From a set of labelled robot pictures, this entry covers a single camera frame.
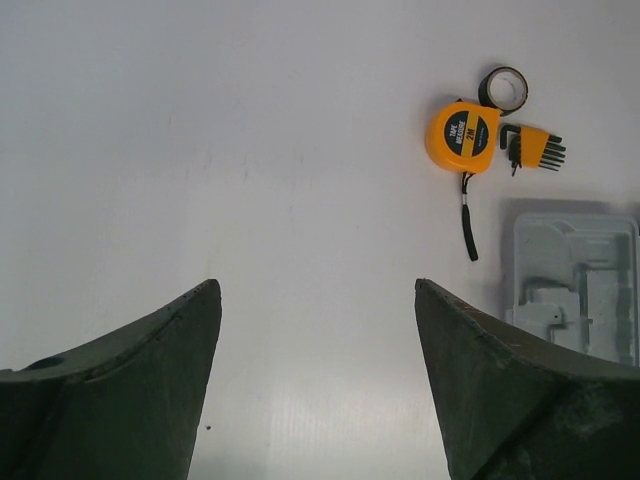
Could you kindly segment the grey plastic tool case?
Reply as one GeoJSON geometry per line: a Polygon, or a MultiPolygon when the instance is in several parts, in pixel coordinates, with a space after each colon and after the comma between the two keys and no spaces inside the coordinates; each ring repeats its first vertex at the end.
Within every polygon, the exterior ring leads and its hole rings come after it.
{"type": "Polygon", "coordinates": [[[638,366],[637,222],[606,214],[520,215],[507,297],[507,323],[581,354],[638,366]]]}

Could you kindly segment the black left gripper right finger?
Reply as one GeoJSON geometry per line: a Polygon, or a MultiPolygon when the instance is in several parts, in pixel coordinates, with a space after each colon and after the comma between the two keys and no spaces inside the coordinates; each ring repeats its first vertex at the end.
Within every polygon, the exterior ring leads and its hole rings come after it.
{"type": "Polygon", "coordinates": [[[554,345],[420,279],[415,314],[454,479],[635,479],[639,371],[554,345]]]}

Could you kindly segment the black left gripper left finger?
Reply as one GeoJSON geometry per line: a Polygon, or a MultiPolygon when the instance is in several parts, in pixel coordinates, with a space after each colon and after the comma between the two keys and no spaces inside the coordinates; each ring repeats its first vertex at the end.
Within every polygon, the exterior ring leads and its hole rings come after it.
{"type": "Polygon", "coordinates": [[[221,319],[209,279],[93,341],[2,370],[2,478],[187,478],[221,319]]]}

